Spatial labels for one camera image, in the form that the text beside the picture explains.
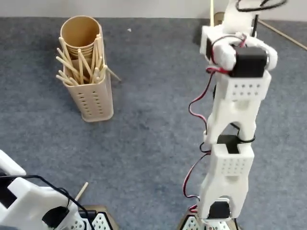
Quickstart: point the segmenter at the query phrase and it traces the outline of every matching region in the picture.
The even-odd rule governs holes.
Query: stack of cups
[[[58,49],[62,58],[57,57],[57,60],[63,63],[64,70],[59,70],[61,76],[57,75],[57,78],[70,92],[83,120],[110,119],[114,113],[112,71],[106,71],[101,25],[88,16],[72,17],[63,24],[59,40],[63,51]]]
[[[72,58],[78,58],[78,49],[85,58],[92,58],[94,41],[102,34],[101,25],[88,16],[69,18],[62,26],[60,36],[64,39]]]

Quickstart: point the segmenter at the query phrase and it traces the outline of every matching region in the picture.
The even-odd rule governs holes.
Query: chopstick
[[[71,66],[72,66],[71,57],[70,57],[69,52],[68,52],[68,49],[67,49],[67,47],[66,47],[64,38],[59,37],[59,42],[60,42],[60,44],[61,44],[61,46],[62,46],[63,52],[64,52],[64,54],[65,54],[67,60],[68,60],[68,63],[71,64]],[[77,73],[72,72],[72,74],[73,74],[73,76],[74,76],[75,78],[78,78],[78,74],[79,74],[78,72],[77,72]]]
[[[62,82],[64,82],[64,83],[66,83],[66,84],[68,84],[68,85],[70,85],[70,86],[72,86],[73,85],[73,83],[70,81],[70,80],[68,80],[68,79],[66,79],[66,78],[64,78],[64,77],[61,77],[60,75],[56,75],[56,78],[57,79],[60,79]]]
[[[67,59],[67,57],[65,56],[65,54],[63,54],[63,52],[60,50],[60,48],[57,48],[58,53],[60,54],[61,58],[69,63],[69,60]]]
[[[75,73],[76,75],[79,74],[79,72],[69,63],[67,63],[66,61],[64,61],[63,59],[61,59],[59,56],[56,56],[56,60],[58,60],[60,63],[62,63],[64,66],[66,66],[67,68],[69,68],[73,73]]]
[[[92,54],[92,64],[91,64],[91,72],[94,72],[95,68],[95,50],[96,50],[96,42],[94,42],[93,54]]]
[[[89,73],[89,75],[90,75],[89,83],[91,83],[92,80],[93,80],[93,73],[92,73],[92,71],[91,71],[91,68],[90,68],[90,66],[88,65],[88,63],[87,63],[85,57],[83,56],[82,52],[80,52],[80,53],[78,52],[78,54],[80,54],[81,60],[82,60],[84,66],[85,66],[85,68],[86,68],[86,70],[88,71],[88,73]]]
[[[81,49],[78,49],[78,62],[79,62],[79,72],[80,72],[80,84],[83,85],[83,64],[82,64],[82,57],[81,57]]]

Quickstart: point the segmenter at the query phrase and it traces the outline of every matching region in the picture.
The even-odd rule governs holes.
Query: beige utensil holder
[[[76,69],[79,69],[78,61],[72,61],[72,63]],[[69,77],[71,76],[71,72],[65,66],[63,72]],[[78,106],[84,121],[106,121],[113,116],[111,76],[108,71],[106,71],[106,77],[100,83],[78,86],[69,86],[64,83],[64,85]]]

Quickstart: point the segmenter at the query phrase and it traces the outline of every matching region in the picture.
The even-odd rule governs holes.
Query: robotic arm
[[[112,230],[105,213],[98,213],[90,223],[88,215],[81,217],[66,191],[29,182],[28,178],[41,177],[26,175],[1,150],[0,170],[4,171],[0,173],[0,226],[18,230]]]
[[[215,66],[217,84],[203,134],[211,161],[197,203],[200,226],[237,218],[248,192],[255,120],[271,82],[269,70],[278,59],[276,50],[250,35],[257,14],[252,8],[260,9],[266,2],[229,0],[223,23],[202,28],[200,53]],[[229,124],[238,127],[237,135],[222,134]]]

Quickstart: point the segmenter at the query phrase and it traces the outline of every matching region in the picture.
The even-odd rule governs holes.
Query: black wire
[[[68,191],[67,191],[65,188],[58,188],[58,189],[60,189],[60,190],[64,191],[64,192],[65,192],[67,195],[69,195],[69,192],[68,192]],[[70,200],[68,199],[68,202],[67,202],[66,208],[68,208],[69,202],[70,202]]]
[[[236,230],[239,230],[239,226],[238,226],[238,223],[236,222],[236,218],[234,218],[234,222],[235,222]]]
[[[255,37],[255,36],[256,36],[257,25],[258,25],[258,18],[259,18],[259,15],[256,14],[256,15],[255,15],[255,18],[254,18],[253,32],[251,33],[251,36],[252,36],[252,37]]]
[[[202,146],[205,144],[205,142],[201,143],[200,145],[200,151],[203,153],[209,153],[211,150],[202,150]]]
[[[239,12],[256,12],[256,11],[265,11],[265,10],[275,9],[277,7],[285,5],[288,2],[288,0],[281,0],[279,3],[276,3],[276,4],[272,4],[272,5],[269,5],[269,6],[260,6],[260,7],[256,7],[256,8],[240,8],[239,7],[240,2],[241,2],[241,0],[238,0],[236,2],[236,10],[237,11],[239,11]]]
[[[55,187],[52,183],[50,183],[49,181],[47,181],[45,178],[43,178],[40,175],[25,175],[25,176],[0,176],[0,180],[5,180],[5,179],[9,179],[9,180],[13,180],[16,179],[18,177],[24,178],[24,179],[39,179],[42,182],[46,183],[47,185],[49,185],[51,188],[53,188],[55,191],[61,193],[62,195],[66,196],[69,200],[71,200],[76,206],[78,206],[80,209],[82,209],[85,213],[86,218],[88,219],[88,222],[90,224],[90,227],[92,230],[95,230],[91,221],[90,221],[90,217],[89,214],[87,212],[87,210],[78,202],[76,201],[74,198],[71,197],[71,195],[69,195],[68,191],[66,189],[63,188],[57,188]]]
[[[269,0],[263,0],[263,2],[260,4],[260,7],[264,6],[268,1]],[[255,18],[254,18],[253,32],[251,33],[252,37],[256,36],[257,25],[258,25],[258,18],[259,18],[259,14],[256,14]]]

